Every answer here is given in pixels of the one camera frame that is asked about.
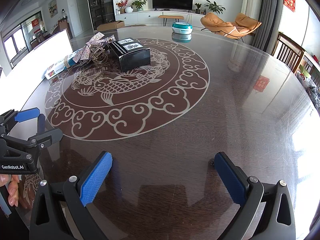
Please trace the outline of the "person's left hand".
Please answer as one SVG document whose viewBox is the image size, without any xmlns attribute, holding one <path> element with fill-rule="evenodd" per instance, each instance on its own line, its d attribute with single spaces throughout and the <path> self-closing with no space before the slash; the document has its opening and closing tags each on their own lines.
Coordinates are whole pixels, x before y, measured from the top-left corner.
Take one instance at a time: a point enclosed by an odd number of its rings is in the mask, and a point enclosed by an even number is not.
<svg viewBox="0 0 320 240">
<path fill-rule="evenodd" d="M 24 200 L 19 200 L 18 184 L 20 182 L 19 175 L 7 175 L 1 174 L 1 184 L 0 187 L 7 185 L 7 191 L 9 193 L 8 203 L 10 206 L 18 207 L 21 204 L 24 209 L 28 209 L 28 205 Z"/>
</svg>

